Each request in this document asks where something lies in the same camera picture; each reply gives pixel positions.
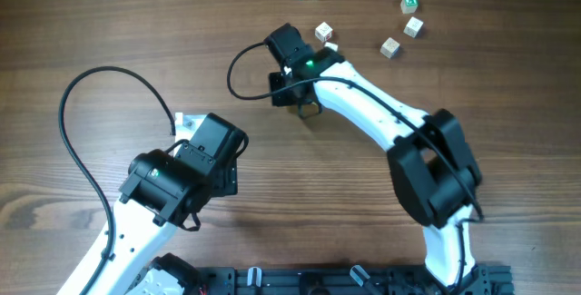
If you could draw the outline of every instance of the white block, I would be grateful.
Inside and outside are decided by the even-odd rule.
[[[411,17],[408,24],[406,25],[406,28],[403,30],[403,33],[411,37],[416,37],[422,25],[424,25],[424,22],[420,21],[416,17]]]
[[[418,9],[418,0],[401,0],[401,12],[404,14],[415,13]]]
[[[387,56],[389,59],[398,51],[399,43],[391,37],[381,46],[381,53]]]
[[[325,42],[327,40],[329,40],[333,35],[333,29],[330,28],[329,25],[327,25],[327,23],[323,22],[321,25],[319,25],[319,27],[317,27],[315,29],[315,36],[319,39],[319,41],[321,42]]]
[[[338,52],[339,51],[339,46],[336,44],[333,44],[331,42],[326,42],[325,46],[328,47],[329,49],[332,49],[334,52]]]

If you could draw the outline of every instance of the wooden table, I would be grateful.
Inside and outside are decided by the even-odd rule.
[[[238,196],[212,200],[200,232],[163,248],[195,266],[421,263],[420,227],[393,193],[385,154],[341,116],[301,121],[226,89],[233,56],[280,25],[333,41],[374,84],[462,123],[484,182],[478,261],[511,265],[518,294],[581,292],[581,0],[0,0],[0,294],[55,293],[105,222],[61,141],[56,112],[82,71],[119,65],[175,112],[214,112],[251,137]],[[397,57],[379,53],[393,37]],[[276,70],[257,50],[234,70],[244,94]],[[140,152],[172,143],[159,104],[132,78],[80,83],[71,141],[110,202]]]

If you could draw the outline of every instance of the wooden surface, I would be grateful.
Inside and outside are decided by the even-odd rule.
[[[332,40],[374,84],[461,121],[484,182],[478,261],[511,265],[519,294],[581,293],[581,0],[419,0],[423,34],[403,34],[400,0],[0,0],[0,294],[55,293],[104,224],[56,124],[82,71],[145,76],[175,112],[214,112],[251,137],[240,193],[212,200],[202,230],[164,248],[195,266],[421,263],[420,227],[393,193],[384,153],[333,112],[302,122],[228,93],[233,56],[291,22]],[[379,53],[393,37],[392,60]],[[276,70],[257,50],[240,93]],[[74,147],[111,202],[131,159],[172,143],[155,99],[120,74],[83,81],[67,104]]]

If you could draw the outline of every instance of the cube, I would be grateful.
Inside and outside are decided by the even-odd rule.
[[[333,44],[331,42],[326,42],[325,43],[325,47],[328,47],[329,49],[333,50],[334,52],[338,52],[339,51],[339,46],[336,44]]]
[[[406,28],[403,30],[403,33],[411,37],[416,37],[422,25],[424,25],[424,22],[420,21],[416,17],[411,17],[408,24],[406,25]]]
[[[381,53],[387,56],[389,59],[398,51],[399,43],[391,37],[381,46]]]
[[[315,36],[321,42],[329,40],[333,35],[333,29],[327,23],[323,22],[319,27],[315,28]]]
[[[418,9],[418,0],[401,0],[401,12],[404,14],[415,13]]]

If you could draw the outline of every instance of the wood grain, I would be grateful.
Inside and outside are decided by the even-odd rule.
[[[0,0],[0,294],[55,293],[105,222],[56,125],[68,83],[105,64],[145,76],[173,111],[215,112],[251,136],[239,195],[212,200],[202,231],[163,251],[237,268],[421,263],[420,227],[366,135],[335,113],[302,122],[225,87],[244,46],[290,22],[319,48],[322,21],[377,86],[462,122],[485,178],[477,259],[511,265],[518,294],[581,293],[581,0],[419,0],[417,39],[399,2]],[[393,60],[379,53],[390,36]],[[267,51],[249,53],[234,86],[262,93],[275,69]],[[136,154],[172,143],[159,104],[119,74],[79,84],[66,124],[111,201]]]

